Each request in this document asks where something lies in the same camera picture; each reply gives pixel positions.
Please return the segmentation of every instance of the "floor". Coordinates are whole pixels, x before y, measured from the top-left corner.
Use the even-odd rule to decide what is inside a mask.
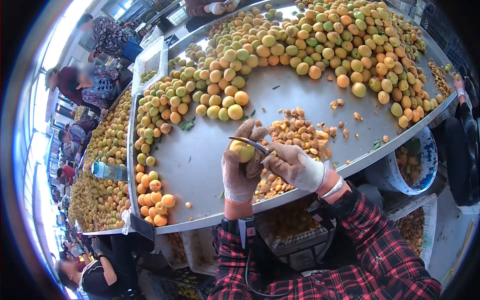
[[[478,225],[479,215],[462,214],[453,200],[450,187],[447,186],[437,199],[435,242],[428,266],[433,278],[441,281],[448,270],[455,266],[471,221],[474,223],[472,229],[474,230]],[[448,285],[451,278],[448,276],[443,280],[443,288]]]

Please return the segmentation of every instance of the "wrist strap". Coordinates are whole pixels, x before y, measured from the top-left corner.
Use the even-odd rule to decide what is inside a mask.
[[[456,93],[457,93],[457,95],[458,95],[459,97],[460,97],[460,96],[465,97],[465,90],[464,90],[463,88],[458,88],[458,89],[456,90]]]
[[[340,179],[337,181],[337,183],[333,186],[333,188],[328,193],[318,197],[321,199],[325,199],[326,197],[333,195],[338,190],[340,190],[340,188],[343,186],[344,183],[345,183],[345,180],[343,179],[343,177],[340,176]]]

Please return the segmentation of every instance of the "plaid sleeve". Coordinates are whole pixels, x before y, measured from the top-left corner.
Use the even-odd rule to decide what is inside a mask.
[[[363,268],[377,280],[387,280],[387,288],[403,285],[404,297],[415,294],[438,297],[440,283],[425,270],[423,261],[415,256],[394,222],[355,186],[349,185],[352,192],[332,208],[341,215],[339,223],[357,247]]]
[[[212,299],[252,299],[245,284],[248,252],[241,247],[240,237],[218,229],[218,270],[216,285],[208,297]],[[254,266],[250,276],[255,276]]]

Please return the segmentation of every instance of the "dark clothing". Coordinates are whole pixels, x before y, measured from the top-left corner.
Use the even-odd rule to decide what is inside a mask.
[[[92,50],[101,50],[115,58],[120,57],[132,37],[130,33],[106,16],[96,17],[93,20],[92,29],[96,41]]]
[[[112,251],[102,246],[102,252],[115,270],[117,281],[108,286],[103,276],[102,264],[96,261],[82,278],[82,287],[85,292],[110,299],[125,294],[129,289],[137,288],[137,271],[132,257],[132,243],[129,241],[128,236],[123,234],[110,236]]]
[[[440,296],[441,285],[425,270],[401,236],[395,223],[381,209],[349,183],[351,192],[330,205],[341,228],[357,250],[360,266],[349,265],[334,271],[322,271],[294,280],[276,280],[262,285],[258,258],[252,253],[249,283],[264,294],[292,290],[283,299],[342,299],[352,295],[365,298],[433,299]],[[256,298],[246,286],[245,265],[248,252],[240,237],[219,228],[217,283],[209,299]]]
[[[479,201],[477,128],[466,103],[457,106],[455,117],[432,129],[439,158],[446,161],[453,199],[459,206]]]
[[[204,10],[204,7],[214,2],[225,2],[225,1],[223,0],[185,0],[185,6],[187,7],[187,14],[190,17],[213,15],[212,13],[206,12]]]
[[[80,126],[85,131],[85,133],[91,132],[98,126],[98,122],[95,120],[77,121],[74,124]]]
[[[221,19],[226,15],[231,14],[231,12],[225,12],[223,14],[212,14],[206,13],[204,10],[205,5],[208,5],[213,2],[224,2],[222,0],[186,0],[185,5],[187,6],[187,14],[191,17],[185,22],[185,27],[188,32],[192,32],[202,27],[203,25],[210,23],[213,20]],[[255,0],[242,0],[238,4],[236,10],[239,8],[245,7],[252,3],[255,3]]]
[[[69,84],[72,79],[76,80],[77,77],[77,70],[75,67],[64,67],[61,69],[60,72],[57,74],[59,83],[57,87],[59,91],[67,97],[70,101],[74,102],[76,105],[84,105],[84,101],[82,99],[82,91],[74,91],[71,92],[69,89]]]

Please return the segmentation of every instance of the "yellow hose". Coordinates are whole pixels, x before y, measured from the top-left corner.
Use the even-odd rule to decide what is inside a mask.
[[[455,266],[447,271],[447,273],[444,275],[442,280],[440,280],[440,283],[442,283],[448,275],[452,276],[455,273],[456,268],[458,267],[458,264],[460,263],[460,259],[463,256],[463,252],[465,251],[465,246],[467,245],[467,241],[470,238],[470,234],[472,233],[472,227],[473,227],[473,220],[470,221],[470,224],[468,226],[467,235],[465,236],[465,239],[463,241],[462,251],[460,252],[460,256],[458,257],[458,259],[455,263]]]

